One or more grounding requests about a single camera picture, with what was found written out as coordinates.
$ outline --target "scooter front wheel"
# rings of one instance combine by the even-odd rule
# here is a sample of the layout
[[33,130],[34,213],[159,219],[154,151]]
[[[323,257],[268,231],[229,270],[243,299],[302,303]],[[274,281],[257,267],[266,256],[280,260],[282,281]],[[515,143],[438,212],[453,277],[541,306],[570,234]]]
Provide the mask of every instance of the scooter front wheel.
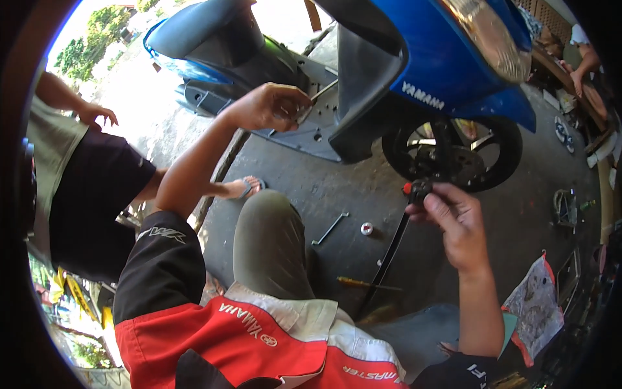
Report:
[[403,178],[445,180],[467,192],[500,185],[518,167],[522,136],[504,117],[405,124],[382,138],[384,156]]

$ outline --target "screwdriver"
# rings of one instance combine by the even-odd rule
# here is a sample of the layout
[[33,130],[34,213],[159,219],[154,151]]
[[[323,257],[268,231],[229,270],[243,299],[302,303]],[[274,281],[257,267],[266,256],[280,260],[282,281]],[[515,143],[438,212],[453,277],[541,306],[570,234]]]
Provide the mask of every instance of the screwdriver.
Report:
[[384,286],[384,285],[370,284],[370,283],[366,283],[365,281],[358,281],[357,279],[353,279],[353,278],[349,278],[349,277],[339,276],[339,277],[337,277],[337,281],[339,281],[340,283],[342,283],[344,285],[348,285],[348,286],[370,286],[372,288],[388,289],[388,290],[391,290],[391,291],[403,291],[402,288],[396,288],[394,286]]

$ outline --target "wooden table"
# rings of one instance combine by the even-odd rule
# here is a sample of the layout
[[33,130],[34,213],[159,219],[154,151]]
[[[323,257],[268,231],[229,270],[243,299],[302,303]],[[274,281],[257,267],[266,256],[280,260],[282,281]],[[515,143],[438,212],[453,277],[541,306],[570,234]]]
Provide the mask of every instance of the wooden table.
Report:
[[598,113],[596,113],[596,110],[594,110],[594,107],[592,107],[585,95],[583,95],[581,98],[577,96],[577,93],[575,92],[575,85],[572,82],[572,78],[570,78],[568,72],[566,72],[566,70],[555,61],[553,56],[549,55],[549,53],[547,53],[542,47],[534,45],[532,50],[532,58],[534,61],[538,62],[546,69],[548,69],[548,71],[550,71],[555,78],[560,80],[564,86],[564,90],[569,94],[573,95],[581,104],[581,107],[588,113],[588,115],[592,117],[592,120],[601,131],[601,135],[599,135],[599,137],[597,137],[594,142],[591,142],[589,145],[587,145],[585,151],[594,151],[598,146],[600,146],[603,141],[605,141],[605,139],[609,135],[612,134],[613,129],[607,128],[605,121],[603,120],[603,118],[600,117]]

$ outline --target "wrench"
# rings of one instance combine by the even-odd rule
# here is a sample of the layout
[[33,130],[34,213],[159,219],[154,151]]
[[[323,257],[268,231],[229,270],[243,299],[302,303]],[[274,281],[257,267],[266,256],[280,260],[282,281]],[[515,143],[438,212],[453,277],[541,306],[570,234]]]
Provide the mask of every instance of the wrench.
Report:
[[350,216],[349,212],[345,212],[345,213],[342,213],[341,215],[339,215],[337,220],[335,220],[335,223],[333,223],[333,225],[328,228],[328,230],[324,233],[324,235],[320,238],[320,240],[313,240],[313,241],[311,241],[311,245],[313,245],[313,246],[319,245],[324,240],[324,238],[326,238],[328,236],[328,234],[333,230],[333,228],[335,228],[337,223],[339,223],[339,220],[341,220],[341,218],[343,218],[343,217],[348,217],[348,216]]

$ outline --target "yamaha logo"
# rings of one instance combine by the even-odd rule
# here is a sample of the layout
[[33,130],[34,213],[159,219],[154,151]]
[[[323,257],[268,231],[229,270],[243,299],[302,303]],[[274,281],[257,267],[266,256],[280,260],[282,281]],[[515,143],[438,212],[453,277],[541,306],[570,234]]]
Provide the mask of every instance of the yamaha logo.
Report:
[[275,347],[278,343],[275,338],[266,334],[263,334],[260,339],[270,347]]

